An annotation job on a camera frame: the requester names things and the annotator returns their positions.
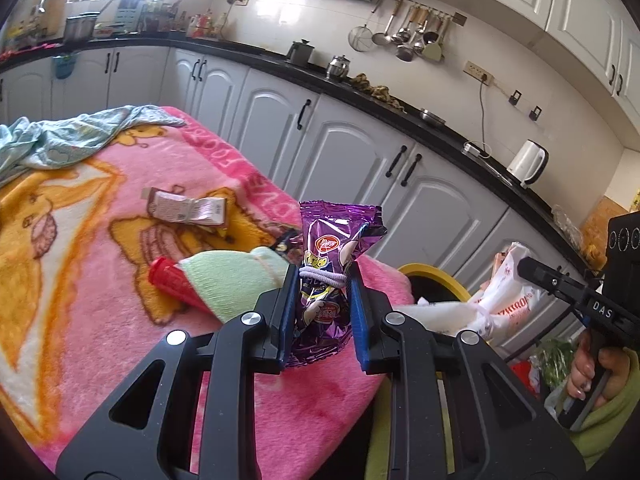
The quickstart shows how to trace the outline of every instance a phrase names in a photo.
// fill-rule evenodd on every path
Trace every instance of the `silver screw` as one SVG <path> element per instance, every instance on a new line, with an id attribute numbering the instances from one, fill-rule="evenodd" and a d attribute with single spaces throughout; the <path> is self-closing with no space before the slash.
<path id="1" fill-rule="evenodd" d="M 247 312 L 242 316 L 242 322 L 245 325 L 255 325 L 256 323 L 260 323 L 262 316 L 257 312 Z"/>
<path id="2" fill-rule="evenodd" d="M 477 345 L 480 342 L 480 336 L 473 330 L 465 330 L 461 335 L 462 342 L 468 345 Z"/>
<path id="3" fill-rule="evenodd" d="M 172 346 L 181 345 L 187 341 L 187 335 L 182 330 L 174 330 L 167 334 L 166 341 Z"/>
<path id="4" fill-rule="evenodd" d="M 389 325 L 402 325 L 404 323 L 404 316 L 399 312 L 389 312 L 385 319 Z"/>

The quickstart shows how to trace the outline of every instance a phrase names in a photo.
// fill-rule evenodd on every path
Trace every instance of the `white electric kettle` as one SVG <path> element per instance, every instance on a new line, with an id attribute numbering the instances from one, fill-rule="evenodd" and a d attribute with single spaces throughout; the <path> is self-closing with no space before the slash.
<path id="1" fill-rule="evenodd" d="M 522 187 L 529 187 L 540 178 L 548 161 L 549 152 L 533 140 L 528 140 L 511 161 L 507 171 L 520 181 Z"/>

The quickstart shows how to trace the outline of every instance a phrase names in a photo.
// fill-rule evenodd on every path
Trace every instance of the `blanket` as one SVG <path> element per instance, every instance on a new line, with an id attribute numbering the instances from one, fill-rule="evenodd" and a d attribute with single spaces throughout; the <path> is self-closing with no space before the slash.
<path id="1" fill-rule="evenodd" d="M 181 128 L 138 126 L 69 168 L 32 171 L 0 189 L 0 402 L 53 469 L 87 418 L 161 338 L 220 323 L 151 286 L 148 266 L 203 250 L 250 251 L 300 226 L 298 203 L 235 148 L 175 108 Z M 149 218 L 144 187 L 223 196 L 229 225 Z M 412 302 L 408 279 L 361 257 L 367 286 Z M 255 378 L 257 459 L 265 480 L 311 476 L 373 398 L 353 344 L 279 376 Z M 202 420 L 202 405 L 198 420 Z M 200 428 L 196 427 L 197 449 Z M 197 471 L 193 454 L 192 471 Z"/>
<path id="2" fill-rule="evenodd" d="M 0 124 L 0 187 L 32 170 L 56 170 L 101 150 L 120 131 L 142 124 L 183 126 L 157 106 L 123 106 L 63 121 Z"/>

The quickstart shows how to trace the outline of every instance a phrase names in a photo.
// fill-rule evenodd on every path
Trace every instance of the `person's arm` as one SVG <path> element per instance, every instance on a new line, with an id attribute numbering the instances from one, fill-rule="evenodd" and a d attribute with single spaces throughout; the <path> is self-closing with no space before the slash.
<path id="1" fill-rule="evenodd" d="M 567 394 L 575 399 L 583 399 L 593 387 L 591 380 L 595 374 L 595 362 L 589 353 L 590 346 L 591 334 L 585 331 L 580 337 L 566 383 Z M 611 377 L 580 431 L 570 433 L 587 468 L 611 446 L 640 400 L 640 369 L 635 352 L 627 348 L 603 348 L 598 361 L 611 370 Z"/>

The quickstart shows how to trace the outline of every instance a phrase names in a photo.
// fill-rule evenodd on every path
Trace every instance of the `kettle handle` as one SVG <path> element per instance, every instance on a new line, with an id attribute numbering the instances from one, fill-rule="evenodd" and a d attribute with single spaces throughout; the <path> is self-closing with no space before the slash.
<path id="1" fill-rule="evenodd" d="M 525 184 L 526 186 L 530 186 L 540 178 L 540 176 L 542 175 L 542 172 L 545 171 L 546 164 L 549 162 L 549 152 L 545 148 L 540 146 L 538 143 L 535 143 L 535 144 L 540 148 L 540 155 L 542 155 L 542 157 L 540 158 L 540 163 L 538 164 L 538 167 L 535 170 L 533 170 L 532 175 L 527 176 L 522 181 L 522 183 Z"/>

